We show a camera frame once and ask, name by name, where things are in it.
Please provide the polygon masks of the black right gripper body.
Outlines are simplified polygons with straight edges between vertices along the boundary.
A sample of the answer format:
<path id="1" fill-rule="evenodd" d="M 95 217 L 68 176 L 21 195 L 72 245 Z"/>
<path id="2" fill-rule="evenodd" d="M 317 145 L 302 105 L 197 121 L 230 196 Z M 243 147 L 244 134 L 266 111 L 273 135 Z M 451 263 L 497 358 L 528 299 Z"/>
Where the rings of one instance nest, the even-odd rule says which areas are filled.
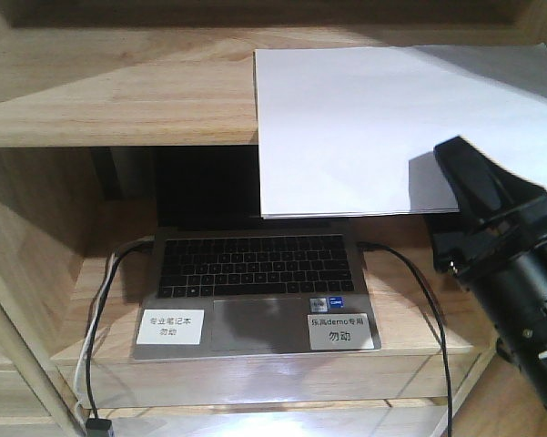
<path id="1" fill-rule="evenodd" d="M 547 277 L 547 202 L 500 214 L 478 230 L 460 212 L 430 215 L 433 266 L 463 287 L 503 269 L 524 272 L 516 262 L 530 256 Z"/>

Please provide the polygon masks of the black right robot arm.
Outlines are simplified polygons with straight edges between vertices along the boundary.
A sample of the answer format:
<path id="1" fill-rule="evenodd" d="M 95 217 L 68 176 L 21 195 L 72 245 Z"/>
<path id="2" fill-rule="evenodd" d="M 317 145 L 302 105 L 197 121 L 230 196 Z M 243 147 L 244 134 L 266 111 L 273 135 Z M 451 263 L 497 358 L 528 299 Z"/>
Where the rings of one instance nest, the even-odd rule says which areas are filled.
<path id="1" fill-rule="evenodd" d="M 461 137 L 434 157 L 459 209 L 427 220 L 434 268 L 475 296 L 547 410 L 547 190 Z"/>

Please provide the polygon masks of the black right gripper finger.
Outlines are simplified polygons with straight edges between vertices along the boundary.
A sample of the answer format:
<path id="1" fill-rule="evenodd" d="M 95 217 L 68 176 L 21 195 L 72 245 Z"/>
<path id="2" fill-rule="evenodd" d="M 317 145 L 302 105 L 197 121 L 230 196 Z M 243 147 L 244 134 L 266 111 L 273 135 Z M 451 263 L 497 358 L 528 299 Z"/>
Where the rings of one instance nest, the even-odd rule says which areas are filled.
<path id="1" fill-rule="evenodd" d="M 467 227 L 547 222 L 547 190 L 495 164 L 462 137 L 436 146 L 434 157 Z"/>

